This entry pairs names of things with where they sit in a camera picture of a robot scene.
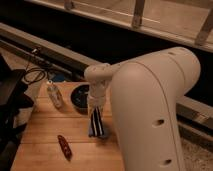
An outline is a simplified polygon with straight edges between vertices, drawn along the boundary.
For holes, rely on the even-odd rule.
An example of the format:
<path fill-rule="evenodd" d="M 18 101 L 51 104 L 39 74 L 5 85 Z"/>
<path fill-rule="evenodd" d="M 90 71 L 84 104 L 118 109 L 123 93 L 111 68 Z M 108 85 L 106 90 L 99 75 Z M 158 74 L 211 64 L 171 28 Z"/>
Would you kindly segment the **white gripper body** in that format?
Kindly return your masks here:
<path fill-rule="evenodd" d="M 101 81 L 89 84 L 87 102 L 90 107 L 102 107 L 106 102 L 106 90 L 109 83 Z"/>

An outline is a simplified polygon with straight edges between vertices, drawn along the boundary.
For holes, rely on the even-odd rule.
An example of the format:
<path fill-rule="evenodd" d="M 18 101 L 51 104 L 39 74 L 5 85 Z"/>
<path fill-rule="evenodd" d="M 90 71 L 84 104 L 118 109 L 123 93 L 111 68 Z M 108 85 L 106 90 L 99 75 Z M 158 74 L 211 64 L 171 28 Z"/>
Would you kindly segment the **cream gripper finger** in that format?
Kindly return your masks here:
<path fill-rule="evenodd" d="M 89 129 L 92 128 L 92 116 L 93 116 L 93 112 L 94 112 L 94 107 L 91 107 L 90 105 L 88 105 L 88 118 L 89 118 Z"/>

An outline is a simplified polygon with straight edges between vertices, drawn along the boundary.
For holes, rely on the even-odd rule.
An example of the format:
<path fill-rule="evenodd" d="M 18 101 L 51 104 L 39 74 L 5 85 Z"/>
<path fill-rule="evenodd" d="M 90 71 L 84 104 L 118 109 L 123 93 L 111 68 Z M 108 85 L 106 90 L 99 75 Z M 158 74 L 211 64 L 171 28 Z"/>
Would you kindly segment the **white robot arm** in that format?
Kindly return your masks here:
<path fill-rule="evenodd" d="M 86 68 L 89 110 L 111 101 L 125 171 L 186 171 L 176 103 L 200 71 L 196 55 L 183 47 Z"/>

